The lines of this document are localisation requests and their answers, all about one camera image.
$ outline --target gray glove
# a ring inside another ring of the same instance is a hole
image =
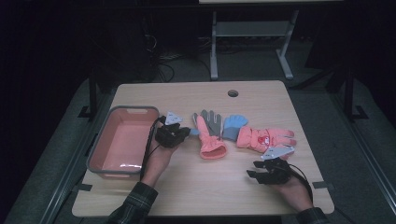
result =
[[[193,119],[196,124],[196,118],[197,114],[193,114]],[[215,115],[215,112],[213,110],[210,110],[209,113],[207,113],[206,110],[203,110],[201,112],[201,116],[205,120],[205,124],[207,129],[209,130],[209,135],[210,136],[217,136],[218,138],[221,138],[222,135],[222,117],[220,114]]]

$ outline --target glove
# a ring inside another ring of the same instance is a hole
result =
[[[236,142],[239,130],[246,125],[248,120],[242,115],[231,115],[224,120],[223,138]]]
[[[264,153],[268,147],[295,146],[294,132],[286,129],[255,130],[243,126],[236,141],[237,147],[247,147]]]
[[[213,160],[224,157],[227,147],[220,140],[222,120],[221,115],[216,115],[213,111],[207,113],[206,110],[201,115],[194,113],[193,119],[199,130],[201,140],[200,156],[206,160]]]

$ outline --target blue glove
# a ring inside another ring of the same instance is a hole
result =
[[[223,138],[236,142],[239,130],[246,125],[248,120],[242,115],[231,115],[224,120]]]
[[[191,129],[190,130],[190,135],[199,135],[199,130],[198,129]]]

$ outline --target hole in table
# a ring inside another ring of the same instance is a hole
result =
[[[230,90],[230,91],[228,91],[228,95],[229,95],[230,97],[237,97],[238,94],[239,94],[239,92],[236,91],[236,90]]]

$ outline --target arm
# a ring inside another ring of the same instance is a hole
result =
[[[297,212],[300,224],[326,224],[329,219],[320,208],[314,207],[305,186],[294,176],[284,185],[271,185]]]
[[[137,182],[122,206],[108,217],[106,223],[143,223],[154,203],[158,192],[154,189],[157,180],[169,164],[177,147],[159,146],[148,159],[145,175]]]

